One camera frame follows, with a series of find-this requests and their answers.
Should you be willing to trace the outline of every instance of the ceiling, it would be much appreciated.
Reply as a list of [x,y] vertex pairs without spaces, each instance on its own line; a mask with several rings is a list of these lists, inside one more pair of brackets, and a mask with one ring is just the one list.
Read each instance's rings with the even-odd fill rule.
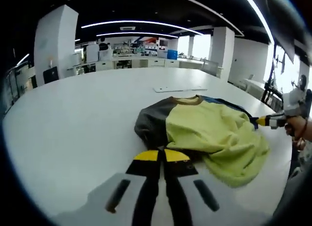
[[[79,13],[76,38],[81,42],[95,40],[97,34],[121,32],[121,26],[135,26],[137,32],[169,34],[179,29],[154,24],[108,24],[81,29],[81,26],[112,20],[147,20],[157,21],[186,28],[207,26],[199,30],[204,34],[213,34],[212,27],[228,26],[235,34],[242,31],[245,38],[268,43],[268,36],[246,27],[263,25],[246,0],[195,0],[211,8],[218,15],[189,0],[8,0],[12,3],[10,17],[5,17],[7,24],[6,66],[15,65],[25,54],[33,53],[35,31],[38,20],[53,9],[67,4]],[[180,35],[194,35],[190,32]]]

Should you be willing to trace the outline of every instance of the hand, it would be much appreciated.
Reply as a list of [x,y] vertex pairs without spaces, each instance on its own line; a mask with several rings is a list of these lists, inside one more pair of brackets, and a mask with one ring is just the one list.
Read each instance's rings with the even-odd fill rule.
[[[301,116],[296,116],[287,119],[287,123],[293,127],[295,137],[298,137],[301,135],[302,130],[304,129],[306,120]],[[287,125],[285,126],[285,130],[287,135],[292,132],[291,128],[289,128]]]

